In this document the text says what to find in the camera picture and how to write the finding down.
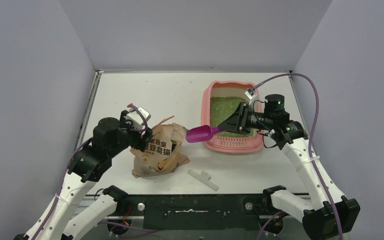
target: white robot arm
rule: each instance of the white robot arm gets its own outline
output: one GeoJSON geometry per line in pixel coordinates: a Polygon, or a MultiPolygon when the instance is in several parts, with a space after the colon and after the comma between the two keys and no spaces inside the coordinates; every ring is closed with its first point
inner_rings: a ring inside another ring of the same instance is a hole
{"type": "Polygon", "coordinates": [[[128,147],[144,151],[152,138],[147,121],[151,115],[142,107],[128,105],[120,119],[103,118],[93,129],[91,145],[75,153],[66,170],[61,191],[25,234],[14,240],[73,240],[83,237],[104,217],[112,214],[127,193],[110,186],[98,201],[82,213],[73,214],[86,194],[112,166],[112,158],[128,147]]]}
{"type": "Polygon", "coordinates": [[[290,120],[284,107],[285,97],[280,94],[267,95],[264,111],[255,112],[253,104],[257,99],[256,93],[247,91],[245,94],[250,99],[250,104],[240,103],[236,111],[220,123],[218,128],[240,134],[248,134],[252,129],[268,131],[264,135],[272,138],[289,158],[310,196],[310,200],[304,200],[283,186],[274,186],[263,191],[266,207],[284,211],[300,221],[312,240],[338,236],[337,222],[340,223],[342,232],[348,233],[360,212],[360,205],[355,199],[347,199],[339,190],[320,163],[319,156],[309,156],[311,150],[308,149],[308,136],[299,122],[290,120]],[[335,206],[340,221],[336,221],[332,205],[335,206]]]}

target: gray wall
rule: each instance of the gray wall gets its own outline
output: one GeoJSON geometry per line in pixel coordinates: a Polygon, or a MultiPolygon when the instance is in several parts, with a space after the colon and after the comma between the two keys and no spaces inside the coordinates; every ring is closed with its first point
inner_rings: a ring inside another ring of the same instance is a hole
{"type": "MultiPolygon", "coordinates": [[[[323,165],[361,205],[351,239],[384,239],[384,1],[333,1],[295,71],[319,90],[314,145],[323,165]]],[[[310,125],[314,95],[294,82],[310,125]]]]}
{"type": "Polygon", "coordinates": [[[96,69],[292,70],[332,0],[60,0],[96,69]]]}
{"type": "Polygon", "coordinates": [[[51,201],[93,77],[58,0],[0,0],[0,240],[28,230],[51,201]]]}

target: litter scoop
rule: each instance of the litter scoop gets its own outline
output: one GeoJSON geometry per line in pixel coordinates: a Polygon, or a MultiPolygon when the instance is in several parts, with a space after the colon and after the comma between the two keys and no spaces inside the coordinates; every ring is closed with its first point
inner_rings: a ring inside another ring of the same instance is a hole
{"type": "Polygon", "coordinates": [[[202,125],[190,129],[186,132],[186,141],[188,143],[199,143],[209,141],[213,138],[214,134],[224,132],[224,130],[217,126],[202,125]]]}

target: white plastic piece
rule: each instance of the white plastic piece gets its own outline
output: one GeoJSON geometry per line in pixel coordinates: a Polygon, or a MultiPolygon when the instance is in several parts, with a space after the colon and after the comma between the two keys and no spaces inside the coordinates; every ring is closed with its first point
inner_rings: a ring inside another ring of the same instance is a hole
{"type": "MultiPolygon", "coordinates": [[[[137,109],[143,115],[146,121],[149,121],[149,119],[151,119],[151,114],[148,111],[146,111],[143,107],[140,106],[137,109]]],[[[133,127],[135,127],[136,129],[141,129],[142,126],[145,125],[141,116],[131,107],[128,109],[128,111],[130,113],[126,115],[125,119],[131,120],[133,122],[133,127]]]]}
{"type": "Polygon", "coordinates": [[[68,222],[63,233],[72,236],[72,240],[80,240],[102,219],[114,213],[116,208],[117,202],[112,196],[101,194],[94,203],[68,222]]]}
{"type": "Polygon", "coordinates": [[[256,91],[254,91],[254,90],[250,90],[250,91],[251,92],[246,90],[245,95],[249,99],[249,106],[251,107],[251,109],[254,109],[254,102],[257,100],[260,100],[260,97],[258,96],[256,91]]]}
{"type": "Polygon", "coordinates": [[[302,168],[305,164],[309,164],[309,163],[311,163],[312,161],[319,161],[319,160],[320,160],[320,156],[313,156],[313,157],[310,157],[309,159],[302,161],[301,164],[298,165],[298,166],[295,168],[295,170],[296,170],[297,172],[299,172],[299,171],[301,170],[301,168],[302,168]]]}
{"type": "Polygon", "coordinates": [[[303,222],[304,210],[314,209],[310,201],[304,200],[288,190],[275,191],[270,197],[274,208],[291,215],[300,223],[303,222]]]}
{"type": "Polygon", "coordinates": [[[274,130],[274,129],[270,130],[270,131],[267,133],[267,136],[268,136],[269,138],[271,138],[273,134],[275,134],[275,130],[274,130]]]}
{"type": "Polygon", "coordinates": [[[312,161],[316,163],[317,168],[332,195],[333,201],[335,203],[341,202],[341,197],[344,196],[344,193],[332,182],[325,168],[320,163],[319,158],[314,157],[313,159],[310,159],[307,149],[308,146],[309,141],[307,139],[298,138],[294,139],[292,144],[285,144],[282,152],[288,157],[297,170],[305,188],[308,190],[312,206],[315,210],[318,210],[324,207],[324,201],[329,202],[328,196],[322,187],[322,183],[316,174],[316,170],[312,164],[309,164],[312,161]]]}
{"type": "Polygon", "coordinates": [[[194,170],[192,169],[189,169],[187,171],[187,173],[189,175],[191,175],[192,177],[198,179],[199,181],[201,181],[203,184],[207,185],[208,187],[212,188],[214,191],[217,191],[219,190],[219,186],[215,185],[214,183],[212,183],[210,181],[210,178],[211,178],[211,175],[206,172],[206,171],[201,171],[201,174],[198,174],[197,172],[195,172],[194,170]]]}
{"type": "MultiPolygon", "coordinates": [[[[43,230],[37,235],[36,240],[60,240],[64,229],[67,226],[70,218],[73,216],[80,202],[86,196],[86,194],[95,186],[95,182],[87,181],[81,182],[81,177],[75,173],[65,174],[64,183],[62,185],[61,193],[58,197],[55,210],[43,226],[43,230]]],[[[51,209],[52,203],[55,197],[47,206],[45,212],[39,218],[40,221],[36,221],[32,228],[30,228],[26,235],[30,238],[33,237],[36,230],[42,224],[45,216],[51,209]]]]}

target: purple cable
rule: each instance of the purple cable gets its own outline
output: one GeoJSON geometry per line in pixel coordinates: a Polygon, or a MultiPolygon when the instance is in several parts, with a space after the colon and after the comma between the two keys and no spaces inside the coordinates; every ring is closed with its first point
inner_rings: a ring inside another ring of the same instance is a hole
{"type": "Polygon", "coordinates": [[[112,222],[112,221],[104,221],[104,220],[102,220],[98,224],[113,225],[113,227],[111,228],[110,232],[112,232],[116,227],[122,227],[122,228],[125,228],[125,229],[133,229],[133,230],[145,232],[145,233],[141,233],[141,234],[137,234],[137,235],[130,235],[130,236],[119,235],[118,237],[122,238],[122,239],[131,239],[131,238],[141,237],[141,236],[145,236],[145,235],[148,235],[148,234],[153,234],[153,233],[158,232],[157,230],[150,230],[150,229],[143,229],[143,228],[134,227],[134,226],[127,226],[127,225],[124,225],[124,224],[121,224],[121,223],[117,223],[117,222],[112,222]]]}
{"type": "MultiPolygon", "coordinates": [[[[308,155],[309,155],[310,158],[312,158],[313,157],[312,145],[313,145],[314,130],[316,128],[317,118],[319,117],[319,93],[317,92],[317,88],[316,88],[314,82],[308,76],[306,76],[304,74],[291,72],[291,73],[283,73],[283,74],[279,74],[279,75],[276,75],[276,76],[272,76],[269,79],[264,80],[264,81],[258,83],[252,89],[255,90],[255,89],[257,89],[258,87],[260,87],[261,85],[267,83],[270,80],[273,80],[273,79],[276,79],[276,78],[279,78],[279,77],[284,77],[284,76],[299,76],[299,77],[302,77],[302,78],[306,79],[310,83],[310,85],[311,85],[311,87],[312,87],[312,89],[314,91],[314,95],[315,95],[315,114],[314,114],[314,120],[312,122],[311,130],[310,130],[310,135],[308,136],[308,155]]],[[[343,240],[344,239],[344,233],[342,232],[342,225],[341,225],[341,220],[339,218],[339,213],[338,213],[337,206],[335,205],[334,199],[333,199],[331,193],[329,192],[329,189],[326,186],[325,181],[323,180],[322,174],[320,173],[320,170],[317,167],[316,162],[315,161],[311,161],[311,163],[312,163],[312,166],[314,167],[314,170],[315,170],[315,173],[317,174],[318,179],[321,182],[321,185],[323,186],[324,191],[326,192],[327,198],[329,199],[330,204],[332,205],[333,214],[335,216],[336,226],[337,226],[337,229],[338,229],[339,240],[343,240]]]]}
{"type": "Polygon", "coordinates": [[[127,107],[132,108],[135,112],[137,112],[137,114],[142,119],[143,123],[145,124],[145,128],[143,128],[143,129],[130,129],[130,131],[140,132],[140,133],[145,132],[148,129],[147,119],[144,117],[144,115],[142,115],[141,111],[139,111],[139,109],[135,105],[133,105],[133,103],[130,103],[129,105],[127,105],[127,107]]]}
{"type": "Polygon", "coordinates": [[[270,223],[273,219],[275,219],[275,217],[276,217],[277,215],[280,215],[280,214],[282,214],[282,213],[283,213],[283,211],[278,211],[278,212],[276,212],[273,216],[271,216],[271,217],[264,223],[264,225],[261,227],[261,229],[260,229],[259,232],[258,232],[258,235],[257,235],[257,239],[256,239],[256,240],[259,240],[260,237],[263,235],[264,232],[269,233],[269,234],[272,234],[272,235],[274,235],[275,237],[277,237],[278,239],[283,240],[283,238],[281,238],[281,236],[278,236],[277,234],[275,235],[274,233],[271,233],[271,232],[268,232],[268,231],[264,230],[264,229],[267,227],[267,225],[269,225],[269,223],[270,223]]]}
{"type": "MultiPolygon", "coordinates": [[[[61,179],[59,180],[59,186],[60,186],[60,188],[59,188],[58,191],[56,192],[56,195],[57,195],[57,196],[59,196],[59,195],[61,194],[61,190],[63,189],[64,177],[66,176],[67,169],[69,168],[69,165],[70,165],[70,163],[72,162],[72,159],[74,158],[74,155],[75,155],[81,148],[83,148],[84,146],[90,144],[91,141],[92,141],[92,138],[89,138],[88,140],[86,140],[85,142],[83,142],[82,144],[80,144],[80,145],[74,150],[72,156],[70,157],[70,160],[68,161],[67,167],[65,168],[64,174],[62,175],[61,179]]],[[[46,214],[45,218],[43,219],[43,221],[42,221],[42,223],[40,224],[39,228],[38,228],[38,229],[36,230],[36,232],[34,233],[34,235],[33,235],[33,237],[31,238],[31,240],[36,240],[36,238],[38,237],[38,235],[39,235],[39,233],[41,232],[42,228],[45,226],[45,224],[48,222],[49,218],[51,217],[52,213],[54,212],[55,207],[57,206],[57,203],[58,203],[58,198],[57,198],[57,197],[54,197],[49,212],[46,214]]]]}

